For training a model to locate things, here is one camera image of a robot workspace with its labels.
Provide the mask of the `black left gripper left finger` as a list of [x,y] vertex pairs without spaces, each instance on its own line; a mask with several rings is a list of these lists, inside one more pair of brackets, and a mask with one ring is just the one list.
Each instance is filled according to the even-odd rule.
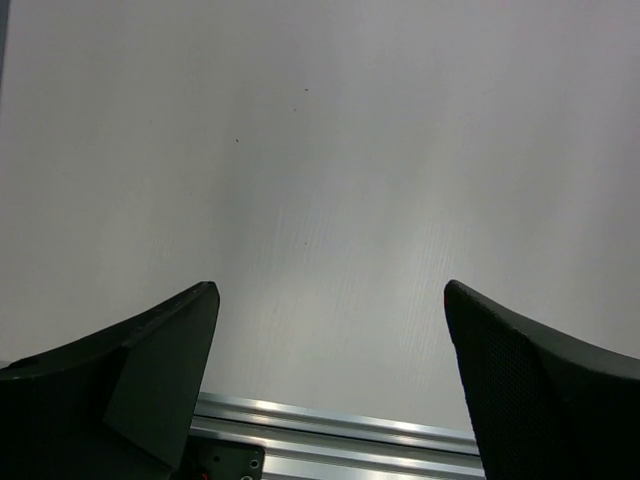
[[168,479],[219,312],[212,281],[1,369],[4,479]]

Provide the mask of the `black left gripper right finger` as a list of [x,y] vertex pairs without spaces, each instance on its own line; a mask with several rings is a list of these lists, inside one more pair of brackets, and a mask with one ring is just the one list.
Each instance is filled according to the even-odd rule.
[[457,280],[444,309],[486,478],[638,478],[638,359]]

